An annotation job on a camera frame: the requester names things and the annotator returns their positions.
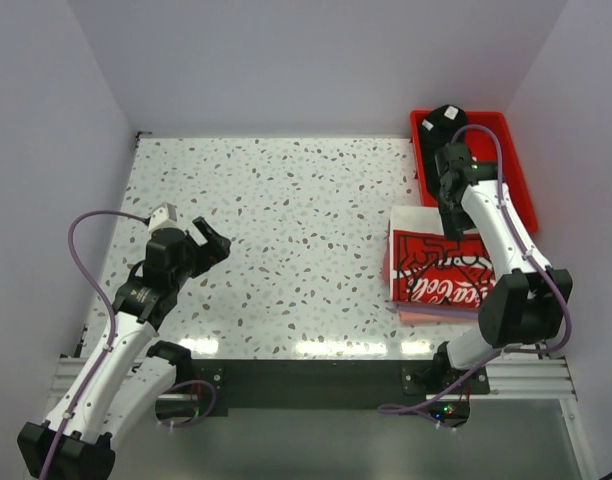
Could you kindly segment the white Coca-Cola t-shirt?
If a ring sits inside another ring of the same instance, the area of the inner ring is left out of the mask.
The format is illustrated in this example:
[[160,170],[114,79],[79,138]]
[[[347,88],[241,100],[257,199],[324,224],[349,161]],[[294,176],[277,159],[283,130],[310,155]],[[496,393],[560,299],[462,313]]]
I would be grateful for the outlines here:
[[496,284],[477,232],[462,240],[446,239],[439,213],[430,207],[394,206],[388,249],[394,302],[478,309]]

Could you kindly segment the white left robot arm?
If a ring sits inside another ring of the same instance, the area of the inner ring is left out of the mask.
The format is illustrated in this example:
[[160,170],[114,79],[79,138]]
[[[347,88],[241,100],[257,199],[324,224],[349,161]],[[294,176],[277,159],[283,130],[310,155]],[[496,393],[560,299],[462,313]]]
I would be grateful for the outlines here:
[[190,350],[156,336],[185,283],[225,260],[231,242],[203,217],[185,229],[159,210],[144,223],[145,257],[105,302],[109,320],[91,356],[45,419],[26,423],[18,434],[36,479],[108,478],[119,442],[162,394],[208,394],[208,405],[184,426],[215,407],[217,388],[197,376]]

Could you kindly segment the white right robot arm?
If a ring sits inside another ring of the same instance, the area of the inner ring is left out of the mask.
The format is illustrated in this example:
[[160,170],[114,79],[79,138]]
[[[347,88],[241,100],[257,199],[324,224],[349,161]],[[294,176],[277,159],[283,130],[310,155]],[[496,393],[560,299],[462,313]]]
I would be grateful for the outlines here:
[[445,236],[460,240],[475,229],[492,263],[495,285],[482,301],[478,325],[445,346],[447,359],[431,369],[434,386],[455,392],[467,371],[503,350],[551,340],[570,318],[567,302],[573,281],[554,268],[524,227],[501,167],[478,162],[462,142],[435,153],[437,202]]

